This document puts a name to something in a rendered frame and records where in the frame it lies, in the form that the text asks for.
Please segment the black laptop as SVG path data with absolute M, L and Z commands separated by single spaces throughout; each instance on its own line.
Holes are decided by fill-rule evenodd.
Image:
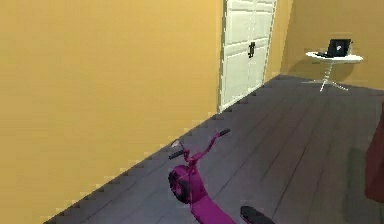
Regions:
M 345 57 L 351 43 L 351 39 L 331 39 L 327 51 L 317 52 L 316 55 L 325 58 Z

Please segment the white round side table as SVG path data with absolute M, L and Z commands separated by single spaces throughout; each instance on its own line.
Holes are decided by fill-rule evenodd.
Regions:
M 323 91 L 324 87 L 326 85 L 331 85 L 333 87 L 336 87 L 338 89 L 341 89 L 343 91 L 347 91 L 347 88 L 339 85 L 337 82 L 330 79 L 330 75 L 332 72 L 332 68 L 336 64 L 354 64 L 354 63 L 360 63 L 363 61 L 363 57 L 359 55 L 354 54 L 348 54 L 344 57 L 333 57 L 333 58 L 326 58 L 318 56 L 316 52 L 307 52 L 306 56 L 318 59 L 320 62 L 324 62 L 327 67 L 324 73 L 324 76 L 320 80 L 311 80 L 311 81 L 304 81 L 304 84 L 320 84 L 320 92 Z

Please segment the magenta scooter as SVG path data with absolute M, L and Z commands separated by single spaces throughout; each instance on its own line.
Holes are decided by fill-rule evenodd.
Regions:
M 171 143 L 171 147 L 180 146 L 181 149 L 171 154 L 169 159 L 182 156 L 186 164 L 177 165 L 169 172 L 170 190 L 179 202 L 189 206 L 191 214 L 199 224 L 238 224 L 209 196 L 197 168 L 198 161 L 211 150 L 216 140 L 229 132 L 230 129 L 217 132 L 207 148 L 194 155 L 190 155 L 190 150 L 184 147 L 180 139 Z

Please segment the white room door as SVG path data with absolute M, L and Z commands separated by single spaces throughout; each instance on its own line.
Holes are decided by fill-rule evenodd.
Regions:
M 219 112 L 264 83 L 276 6 L 277 0 L 224 0 Z

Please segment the dark red furniture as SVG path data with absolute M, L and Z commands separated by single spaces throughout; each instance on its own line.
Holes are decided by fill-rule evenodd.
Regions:
M 365 159 L 365 195 L 371 200 L 384 203 L 384 100 Z

